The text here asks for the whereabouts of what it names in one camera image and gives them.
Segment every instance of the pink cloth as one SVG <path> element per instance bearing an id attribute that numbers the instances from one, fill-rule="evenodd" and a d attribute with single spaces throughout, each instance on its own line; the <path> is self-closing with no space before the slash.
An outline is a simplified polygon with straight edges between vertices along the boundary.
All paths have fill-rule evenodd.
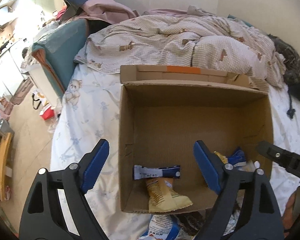
<path id="1" fill-rule="evenodd" d="M 82 9 L 83 12 L 74 19 L 102 20 L 116 24 L 139 16 L 137 12 L 114 0 L 88 0 L 82 5 Z"/>
<path id="2" fill-rule="evenodd" d="M 63 8 L 60 11 L 58 11 L 58 14 L 57 14 L 57 17 L 56 17 L 56 21 L 61 19 L 61 17 L 66 12 L 66 10 L 67 10 L 67 6 L 65 5 L 65 6 L 63 6 Z"/>

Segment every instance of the box flap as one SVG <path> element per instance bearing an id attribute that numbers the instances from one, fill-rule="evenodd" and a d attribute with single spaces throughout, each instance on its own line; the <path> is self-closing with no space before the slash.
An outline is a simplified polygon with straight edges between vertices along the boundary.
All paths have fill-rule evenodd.
<path id="1" fill-rule="evenodd" d="M 268 83 L 244 74 L 171 65 L 122 65 L 121 83 L 149 80 L 202 81 L 236 85 L 268 93 Z"/>
<path id="2" fill-rule="evenodd" d="M 142 81 L 127 81 L 124 83 L 126 86 L 138 86 L 138 85 L 176 85 L 176 86 L 191 86 L 191 87 L 214 87 L 214 88 L 223 88 L 223 89 L 234 89 L 241 91 L 248 91 L 252 93 L 267 95 L 266 92 L 255 90 L 252 88 L 242 87 L 232 84 L 223 84 L 215 82 L 206 82 L 206 81 L 195 81 L 195 80 L 142 80 Z"/>

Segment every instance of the white bedsheet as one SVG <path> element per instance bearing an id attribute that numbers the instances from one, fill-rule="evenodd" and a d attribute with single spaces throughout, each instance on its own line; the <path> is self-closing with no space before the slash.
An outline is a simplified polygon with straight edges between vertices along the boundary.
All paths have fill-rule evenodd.
<path id="1" fill-rule="evenodd" d="M 90 152 L 100 138 L 110 144 L 110 154 L 95 184 L 86 198 L 92 212 L 109 239 L 136 239 L 146 229 L 150 215 L 123 213 L 119 206 L 118 186 L 118 136 L 119 136 L 119 74 L 103 74 L 79 64 L 69 88 L 78 98 L 64 96 L 60 121 L 53 136 L 50 171 L 66 168 L 79 162 Z M 296 114 L 290 120 L 286 114 L 289 97 L 282 90 L 270 87 L 274 143 L 300 154 L 300 102 L 293 100 Z M 283 168 L 273 165 L 271 185 L 283 213 L 289 196 L 299 184 L 299 179 Z M 59 193 L 65 220 L 71 232 L 76 233 L 66 199 Z"/>

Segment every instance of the metal bolt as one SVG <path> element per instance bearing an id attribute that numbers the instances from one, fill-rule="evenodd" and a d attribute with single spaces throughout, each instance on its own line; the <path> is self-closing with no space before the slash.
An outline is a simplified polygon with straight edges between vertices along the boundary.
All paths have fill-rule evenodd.
<path id="1" fill-rule="evenodd" d="M 255 161 L 254 166 L 255 166 L 256 169 L 259 169 L 260 168 L 260 162 Z"/>
<path id="2" fill-rule="evenodd" d="M 233 166 L 230 163 L 225 164 L 225 168 L 226 168 L 226 170 L 229 170 L 229 171 L 233 170 Z"/>
<path id="3" fill-rule="evenodd" d="M 38 171 L 39 174 L 45 174 L 46 173 L 46 169 L 45 168 L 41 168 L 39 171 Z"/>
<path id="4" fill-rule="evenodd" d="M 263 171 L 263 169 L 257 169 L 257 173 L 258 173 L 259 175 L 265 174 L 265 172 Z"/>
<path id="5" fill-rule="evenodd" d="M 78 167 L 78 164 L 77 164 L 77 163 L 71 163 L 71 164 L 69 165 L 69 169 L 71 169 L 71 170 L 75 170 L 77 167 Z"/>

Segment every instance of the tiled floor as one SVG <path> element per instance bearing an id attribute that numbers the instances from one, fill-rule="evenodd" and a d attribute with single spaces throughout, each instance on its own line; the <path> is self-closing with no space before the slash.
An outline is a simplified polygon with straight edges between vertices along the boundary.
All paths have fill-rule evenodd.
<path id="1" fill-rule="evenodd" d="M 40 168 L 49 169 L 50 166 L 52 134 L 47 132 L 50 123 L 44 121 L 39 112 L 32 108 L 30 92 L 20 105 L 13 107 L 9 120 L 10 127 L 15 131 L 12 144 L 12 192 L 10 200 L 0 202 L 0 206 L 17 232 L 34 176 Z"/>

